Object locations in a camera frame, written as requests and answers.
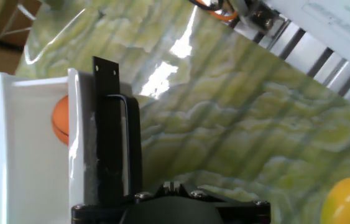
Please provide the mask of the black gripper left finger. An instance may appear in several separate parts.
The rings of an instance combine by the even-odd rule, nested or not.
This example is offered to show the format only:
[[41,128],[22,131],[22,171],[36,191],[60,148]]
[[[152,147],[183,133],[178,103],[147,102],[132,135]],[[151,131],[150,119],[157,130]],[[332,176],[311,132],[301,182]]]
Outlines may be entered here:
[[71,208],[71,224],[116,223],[129,208],[146,203],[160,197],[170,195],[172,183],[166,181],[149,191],[123,196],[114,205],[84,205],[78,204]]

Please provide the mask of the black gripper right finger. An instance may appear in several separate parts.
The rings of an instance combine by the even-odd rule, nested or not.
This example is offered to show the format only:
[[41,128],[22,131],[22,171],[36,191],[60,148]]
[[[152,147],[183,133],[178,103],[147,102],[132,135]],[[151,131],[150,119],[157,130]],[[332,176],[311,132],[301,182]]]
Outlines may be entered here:
[[240,202],[179,181],[172,182],[172,194],[187,199],[186,206],[201,212],[205,223],[270,223],[266,200]]

